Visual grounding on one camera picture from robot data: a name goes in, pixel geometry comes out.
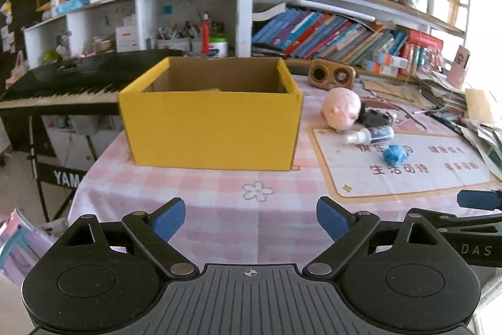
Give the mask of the pink cartoon desk mat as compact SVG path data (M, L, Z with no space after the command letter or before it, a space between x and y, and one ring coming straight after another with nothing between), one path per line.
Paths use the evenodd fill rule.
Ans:
M395 130L418 140L407 144L403 168L389 169L381 150L320 147L319 139L330 136L320 113L324 91L309 86L305 77L297 83L304 101L290 171L140 167L120 134L81 182L69 220L90 213L102 222L118 221L179 197L186 217L171 244L192 262L304 265L330 244L316 218L320 197L383 220L400 220L410 208L468 216L471 210L457 203L460 190L501 186L466 140L407 105L397 108Z

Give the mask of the orange white box lower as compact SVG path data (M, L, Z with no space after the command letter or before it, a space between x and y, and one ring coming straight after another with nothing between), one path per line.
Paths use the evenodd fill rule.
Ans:
M372 72L375 74L396 77L398 75L399 68L392 65L385 65L380 63L375 63L372 60L365 59L362 63L362 68L365 71Z

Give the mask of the orange white box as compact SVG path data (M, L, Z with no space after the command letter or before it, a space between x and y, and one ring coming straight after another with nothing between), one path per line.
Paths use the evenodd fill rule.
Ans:
M380 65L387 65L401 69L406 69L409 65L409 61L407 59L385 53L374 54L373 61Z
M362 63L362 68L365 71L372 72L375 74L396 77L398 75L399 68L392 65L385 65L380 63L375 63L372 60L365 59Z

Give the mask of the yellow cardboard box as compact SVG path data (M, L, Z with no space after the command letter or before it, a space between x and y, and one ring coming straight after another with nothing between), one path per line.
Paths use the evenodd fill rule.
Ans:
M280 58L166 58L118 103L139 166L293 167L303 94Z

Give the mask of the kraft envelope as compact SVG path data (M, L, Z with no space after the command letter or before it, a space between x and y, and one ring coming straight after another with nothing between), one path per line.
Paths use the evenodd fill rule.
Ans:
M493 97L485 91L465 89L468 117L472 122L496 123L499 119Z

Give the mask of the brown paper envelopes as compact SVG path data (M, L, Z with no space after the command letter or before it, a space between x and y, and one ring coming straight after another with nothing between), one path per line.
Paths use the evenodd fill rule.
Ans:
M413 85L393 85L375 80L362 80L362 85L365 90L384 100L411 105L422 110L435 108L435 105Z

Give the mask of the white green jar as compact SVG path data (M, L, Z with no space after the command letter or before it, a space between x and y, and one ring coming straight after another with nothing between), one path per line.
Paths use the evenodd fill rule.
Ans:
M208 39L208 57L226 58L228 55L228 43L225 35L214 35Z

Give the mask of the stack of papers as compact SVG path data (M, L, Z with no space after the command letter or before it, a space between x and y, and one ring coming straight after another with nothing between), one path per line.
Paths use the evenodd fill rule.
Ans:
M501 121L472 122L468 117L465 90L451 86L445 76L431 72L416 72L412 79L421 94L435 105L425 114L466 138L480 153L489 171L501 178Z

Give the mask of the pink plush pig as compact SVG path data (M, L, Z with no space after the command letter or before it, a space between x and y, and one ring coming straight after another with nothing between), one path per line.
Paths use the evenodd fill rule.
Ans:
M328 91L321 107L326 123L337 132L354 125L362 108L360 97L350 89L336 88Z

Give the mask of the black electronic keyboard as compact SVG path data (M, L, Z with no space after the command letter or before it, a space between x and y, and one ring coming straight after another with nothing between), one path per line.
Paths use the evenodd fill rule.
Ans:
M57 61L28 71L1 96L1 112L30 115L117 115L118 95L173 49L105 53Z

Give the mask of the blue bag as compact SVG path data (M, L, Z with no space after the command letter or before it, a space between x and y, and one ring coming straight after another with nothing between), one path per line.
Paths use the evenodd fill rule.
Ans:
M408 158L409 158L409 153L407 153L402 146L397 144L390 145L383 152L384 161L391 167L395 167L402 164Z

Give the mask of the orange white box upper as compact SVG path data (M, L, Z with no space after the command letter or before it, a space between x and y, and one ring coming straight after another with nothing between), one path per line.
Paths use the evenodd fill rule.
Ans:
M406 69L409 65L409 61L407 59L385 53L374 54L373 61L380 65L387 65L401 69Z

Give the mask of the pink cylinder holder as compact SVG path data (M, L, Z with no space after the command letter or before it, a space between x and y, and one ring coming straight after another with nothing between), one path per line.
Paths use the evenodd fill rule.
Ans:
M470 55L471 53L467 48L459 46L451 64L451 69L447 74L447 82L457 89L461 89L464 84Z

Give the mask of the grey toy car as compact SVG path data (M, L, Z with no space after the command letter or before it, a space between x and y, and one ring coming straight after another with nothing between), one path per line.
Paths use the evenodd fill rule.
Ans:
M388 111L379 111L362 103L357 121L365 127L392 126L396 115Z

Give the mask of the blue white bottle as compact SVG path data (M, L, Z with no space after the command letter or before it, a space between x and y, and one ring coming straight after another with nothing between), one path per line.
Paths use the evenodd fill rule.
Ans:
M364 127L358 131L348 132L344 136L347 144L380 144L395 136L391 126Z

